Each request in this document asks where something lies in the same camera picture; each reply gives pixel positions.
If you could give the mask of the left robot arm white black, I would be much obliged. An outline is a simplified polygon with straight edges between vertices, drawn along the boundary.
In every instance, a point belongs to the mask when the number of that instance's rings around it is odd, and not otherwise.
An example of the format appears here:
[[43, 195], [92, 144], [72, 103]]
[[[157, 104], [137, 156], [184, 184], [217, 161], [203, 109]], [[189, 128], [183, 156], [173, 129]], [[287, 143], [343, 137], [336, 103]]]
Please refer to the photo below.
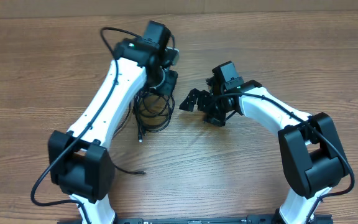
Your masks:
[[116, 45], [108, 74], [85, 112], [66, 132], [54, 131], [48, 140], [51, 176], [80, 212], [77, 223], [114, 223], [116, 213], [108, 192], [116, 166], [109, 148], [117, 126], [135, 95], [143, 89], [172, 93], [179, 51], [165, 41], [135, 38]]

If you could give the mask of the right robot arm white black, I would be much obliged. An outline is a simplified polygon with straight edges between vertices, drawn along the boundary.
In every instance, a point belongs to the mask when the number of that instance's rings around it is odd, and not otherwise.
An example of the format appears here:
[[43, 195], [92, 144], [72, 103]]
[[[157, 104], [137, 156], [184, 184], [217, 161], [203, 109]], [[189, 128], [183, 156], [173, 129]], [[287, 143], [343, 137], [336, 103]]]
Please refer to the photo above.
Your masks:
[[224, 126], [234, 113], [258, 121], [278, 137], [284, 176], [290, 186], [285, 202], [273, 215], [249, 215], [248, 223], [332, 223], [317, 215], [327, 197], [349, 193], [350, 186], [332, 192], [342, 178], [354, 177], [333, 120], [326, 113], [311, 115], [286, 105], [253, 80], [228, 91], [211, 85], [193, 89], [180, 104], [183, 111], [198, 109], [207, 123]]

